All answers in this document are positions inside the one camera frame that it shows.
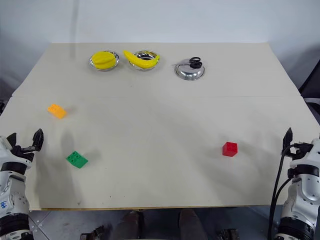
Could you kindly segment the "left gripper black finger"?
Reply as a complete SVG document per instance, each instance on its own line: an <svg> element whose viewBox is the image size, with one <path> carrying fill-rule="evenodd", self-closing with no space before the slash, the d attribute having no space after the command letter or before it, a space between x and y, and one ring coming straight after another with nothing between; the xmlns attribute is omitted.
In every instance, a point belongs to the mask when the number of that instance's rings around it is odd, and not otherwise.
<svg viewBox="0 0 320 240"><path fill-rule="evenodd" d="M12 148L15 147L17 143L17 133L16 132L12 133L6 139L8 140Z"/></svg>
<svg viewBox="0 0 320 240"><path fill-rule="evenodd" d="M34 151L39 152L42 149L43 143L44 143L44 133L41 128L39 128L33 135L32 138L32 147L34 148Z"/></svg>

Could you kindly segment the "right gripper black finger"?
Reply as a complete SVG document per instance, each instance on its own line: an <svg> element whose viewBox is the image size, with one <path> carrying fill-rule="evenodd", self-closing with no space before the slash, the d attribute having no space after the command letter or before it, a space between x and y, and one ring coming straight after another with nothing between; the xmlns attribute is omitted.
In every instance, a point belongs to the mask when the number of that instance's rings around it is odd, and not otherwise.
<svg viewBox="0 0 320 240"><path fill-rule="evenodd" d="M282 154L283 155L289 154L290 149L293 147L293 145L291 144L292 141L293 141L293 132L292 132L292 128L289 127L283 137L283 140L282 140Z"/></svg>

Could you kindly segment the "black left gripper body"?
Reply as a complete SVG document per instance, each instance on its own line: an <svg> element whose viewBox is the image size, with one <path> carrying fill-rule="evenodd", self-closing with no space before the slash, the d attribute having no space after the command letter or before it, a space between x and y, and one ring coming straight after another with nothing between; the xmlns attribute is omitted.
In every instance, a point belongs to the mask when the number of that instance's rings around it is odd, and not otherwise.
<svg viewBox="0 0 320 240"><path fill-rule="evenodd" d="M17 163L32 163L34 159L34 152L38 151L37 146L29 146L22 148L20 145L16 145L10 151L13 154L13 161Z"/></svg>

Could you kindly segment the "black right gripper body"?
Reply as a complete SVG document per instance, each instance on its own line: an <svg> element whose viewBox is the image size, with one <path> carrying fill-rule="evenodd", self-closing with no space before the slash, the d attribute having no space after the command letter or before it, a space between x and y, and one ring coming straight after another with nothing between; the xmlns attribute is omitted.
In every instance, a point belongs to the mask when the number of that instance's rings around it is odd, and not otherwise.
<svg viewBox="0 0 320 240"><path fill-rule="evenodd" d="M299 160L311 151L311 149L313 148L313 144L305 142L294 143L291 147L295 148L296 152L290 153L289 157L291 157L292 160Z"/></svg>

